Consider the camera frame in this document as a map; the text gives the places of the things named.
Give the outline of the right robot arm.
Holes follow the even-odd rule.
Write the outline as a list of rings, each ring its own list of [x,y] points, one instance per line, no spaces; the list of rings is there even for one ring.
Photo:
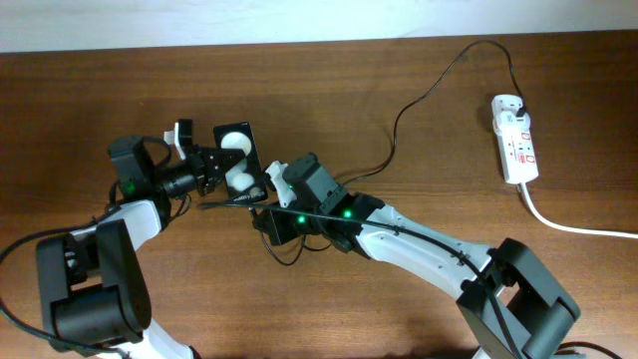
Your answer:
[[[265,171],[278,201],[253,225],[282,245],[321,235],[338,250],[403,268],[451,297],[478,358],[555,358],[580,316],[573,298],[525,244],[463,241],[418,224],[379,198],[348,193],[314,154]]]

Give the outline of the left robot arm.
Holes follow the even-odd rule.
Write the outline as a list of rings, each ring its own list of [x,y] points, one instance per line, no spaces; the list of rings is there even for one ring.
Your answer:
[[[159,144],[180,160],[155,162],[149,138],[130,136],[108,148],[118,178],[106,213],[63,229],[36,246],[44,329],[59,352],[99,358],[196,358],[153,318],[138,249],[188,211],[191,195],[225,182],[232,195],[261,198],[252,136],[232,130],[200,147],[172,132]]]

